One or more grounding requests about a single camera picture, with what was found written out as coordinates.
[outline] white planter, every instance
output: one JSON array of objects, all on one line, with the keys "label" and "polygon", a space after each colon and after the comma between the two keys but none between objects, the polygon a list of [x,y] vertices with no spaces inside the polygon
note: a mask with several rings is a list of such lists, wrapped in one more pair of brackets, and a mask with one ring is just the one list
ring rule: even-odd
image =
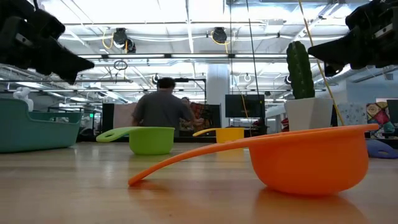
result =
[{"label": "white planter", "polygon": [[289,100],[285,103],[289,131],[330,127],[333,100],[307,98]]}]

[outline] wooden table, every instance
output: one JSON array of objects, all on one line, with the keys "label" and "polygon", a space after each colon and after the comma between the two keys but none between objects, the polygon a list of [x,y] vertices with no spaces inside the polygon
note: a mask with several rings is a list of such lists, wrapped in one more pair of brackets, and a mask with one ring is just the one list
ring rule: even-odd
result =
[{"label": "wooden table", "polygon": [[326,198],[265,189],[248,151],[179,162],[127,188],[167,157],[135,156],[127,143],[0,154],[0,223],[398,223],[395,160],[371,160],[358,186]]}]

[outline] white column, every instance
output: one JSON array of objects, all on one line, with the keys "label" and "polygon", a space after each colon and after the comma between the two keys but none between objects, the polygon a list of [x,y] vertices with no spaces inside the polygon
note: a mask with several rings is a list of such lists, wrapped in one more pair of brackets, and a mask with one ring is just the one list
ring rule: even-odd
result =
[{"label": "white column", "polygon": [[206,81],[206,97],[209,105],[221,105],[221,127],[228,126],[225,117],[225,95],[229,93],[229,69],[225,64],[209,64]]}]

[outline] green cactus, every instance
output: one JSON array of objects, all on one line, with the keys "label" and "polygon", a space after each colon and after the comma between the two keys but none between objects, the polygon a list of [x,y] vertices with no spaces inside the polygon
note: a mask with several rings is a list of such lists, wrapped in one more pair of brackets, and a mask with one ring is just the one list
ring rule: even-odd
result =
[{"label": "green cactus", "polygon": [[305,46],[300,41],[294,41],[289,44],[286,54],[294,98],[315,97],[310,59]]}]

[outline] ceiling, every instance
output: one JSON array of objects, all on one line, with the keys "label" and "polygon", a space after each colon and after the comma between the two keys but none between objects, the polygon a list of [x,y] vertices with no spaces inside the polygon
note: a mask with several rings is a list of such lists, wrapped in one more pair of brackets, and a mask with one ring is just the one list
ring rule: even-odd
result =
[{"label": "ceiling", "polygon": [[[299,4],[293,0],[39,0],[39,7],[56,16],[66,25],[60,43],[78,55],[124,54],[123,49],[111,46],[116,28],[126,28],[127,35],[137,48],[137,54],[284,54],[288,44],[300,40],[310,46],[305,32]],[[345,17],[368,0],[303,0],[303,11],[309,23],[314,44],[342,37],[348,31]],[[225,45],[213,42],[211,32],[224,27],[228,36]],[[152,77],[206,78],[208,65],[227,63],[236,82],[231,87],[253,89],[254,66],[252,60],[172,60],[124,59],[128,68],[118,73],[113,68],[115,60],[93,60],[92,70],[80,73],[85,80],[75,86],[53,83],[52,89],[96,88],[124,89],[120,98],[135,101],[144,90],[153,89]],[[284,77],[289,74],[284,59],[258,59],[256,72],[259,88],[288,88]],[[312,63],[315,78],[319,73]],[[179,92],[202,99],[203,84],[188,82],[177,88],[193,90]]]}]

